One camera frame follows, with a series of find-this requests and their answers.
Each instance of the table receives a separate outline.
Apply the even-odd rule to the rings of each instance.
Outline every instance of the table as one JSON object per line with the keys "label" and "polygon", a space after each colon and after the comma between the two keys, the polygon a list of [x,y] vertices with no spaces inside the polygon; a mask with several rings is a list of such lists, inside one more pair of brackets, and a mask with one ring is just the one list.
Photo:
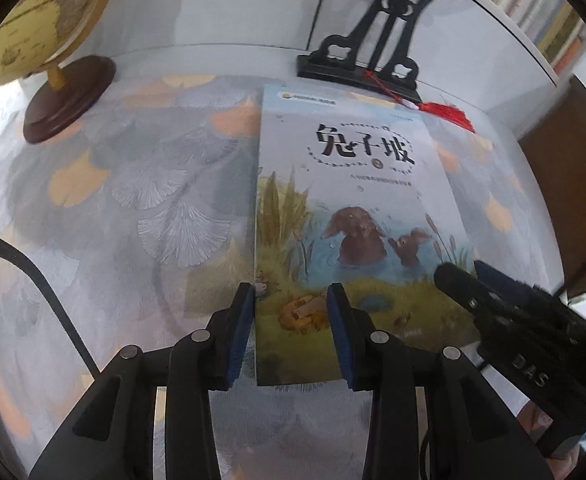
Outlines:
{"label": "table", "polygon": [[[39,266],[100,368],[126,344],[161,348],[204,327],[252,277],[261,88],[272,81],[262,75],[290,78],[296,51],[248,48],[227,73],[251,76],[181,75],[206,73],[212,51],[121,56],[116,82],[59,136],[26,145],[22,112],[0,136],[0,236]],[[555,286],[550,219],[513,135],[452,96],[420,93],[476,127],[425,116],[475,256]],[[359,479],[370,395],[344,381],[258,388],[253,355],[250,344],[231,391],[211,394],[222,477]],[[0,413],[26,471],[91,381],[35,287],[0,261]],[[160,478],[161,438],[155,447]]]}

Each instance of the row of books on shelf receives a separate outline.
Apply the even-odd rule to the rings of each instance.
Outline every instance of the row of books on shelf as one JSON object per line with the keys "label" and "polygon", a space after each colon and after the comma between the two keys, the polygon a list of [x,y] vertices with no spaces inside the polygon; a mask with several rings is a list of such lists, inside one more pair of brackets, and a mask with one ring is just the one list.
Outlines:
{"label": "row of books on shelf", "polygon": [[566,0],[491,0],[535,43],[557,73],[586,47],[586,26]]}

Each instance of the globe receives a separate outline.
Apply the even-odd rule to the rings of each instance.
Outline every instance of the globe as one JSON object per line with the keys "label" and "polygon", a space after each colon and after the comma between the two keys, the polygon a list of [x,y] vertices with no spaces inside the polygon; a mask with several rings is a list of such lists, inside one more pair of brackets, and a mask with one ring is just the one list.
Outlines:
{"label": "globe", "polygon": [[88,56],[60,69],[84,41],[108,0],[19,0],[0,24],[0,85],[37,72],[48,82],[25,117],[28,142],[59,133],[84,113],[111,83],[114,63]]}

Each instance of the silver screw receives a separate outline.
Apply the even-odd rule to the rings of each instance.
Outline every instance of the silver screw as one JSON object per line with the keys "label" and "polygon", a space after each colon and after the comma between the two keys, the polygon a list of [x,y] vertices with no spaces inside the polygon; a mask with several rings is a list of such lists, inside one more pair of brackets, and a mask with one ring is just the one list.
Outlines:
{"label": "silver screw", "polygon": [[190,335],[190,338],[198,343],[208,341],[208,338],[210,337],[211,333],[208,330],[195,330],[195,332]]}
{"label": "silver screw", "polygon": [[122,359],[131,359],[137,355],[137,346],[135,345],[126,345],[119,351],[119,356]]}
{"label": "silver screw", "polygon": [[455,348],[454,346],[447,346],[446,348],[444,348],[444,351],[442,353],[444,354],[444,357],[446,359],[451,359],[452,361],[459,359],[462,355],[459,349]]}
{"label": "silver screw", "polygon": [[381,330],[376,330],[371,334],[371,341],[379,345],[384,344],[388,341],[388,334]]}

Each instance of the red tassel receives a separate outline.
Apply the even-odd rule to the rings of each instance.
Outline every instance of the red tassel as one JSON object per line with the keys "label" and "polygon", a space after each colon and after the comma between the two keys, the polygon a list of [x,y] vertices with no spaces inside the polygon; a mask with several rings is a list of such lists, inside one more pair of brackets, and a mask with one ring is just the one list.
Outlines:
{"label": "red tassel", "polygon": [[[382,81],[380,81],[380,79],[375,74],[373,74],[373,72],[366,70],[364,72],[364,76],[372,79],[373,82],[396,103],[402,104],[403,99],[399,97],[396,92],[388,88],[388,86],[386,86]],[[473,125],[471,124],[471,121],[468,120],[466,114],[453,105],[441,105],[439,103],[418,103],[417,108],[419,108],[419,110],[424,113],[435,115],[450,121],[453,124],[457,124],[457,126],[461,126],[469,132],[475,133],[475,128],[473,128]]]}

